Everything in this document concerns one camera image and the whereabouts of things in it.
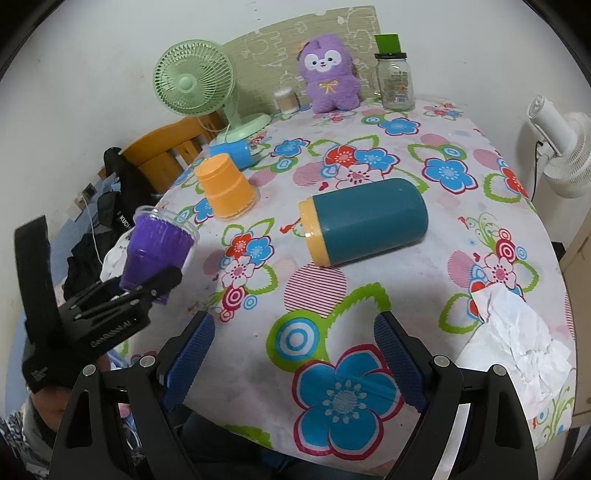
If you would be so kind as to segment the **person's left hand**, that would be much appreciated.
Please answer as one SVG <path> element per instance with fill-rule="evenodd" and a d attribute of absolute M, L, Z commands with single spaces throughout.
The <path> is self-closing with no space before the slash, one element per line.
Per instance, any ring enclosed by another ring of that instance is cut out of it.
<path fill-rule="evenodd" d="M 70 395 L 71 390 L 62 387 L 47 387 L 30 395 L 39 418 L 54 433 L 59 430 Z"/>

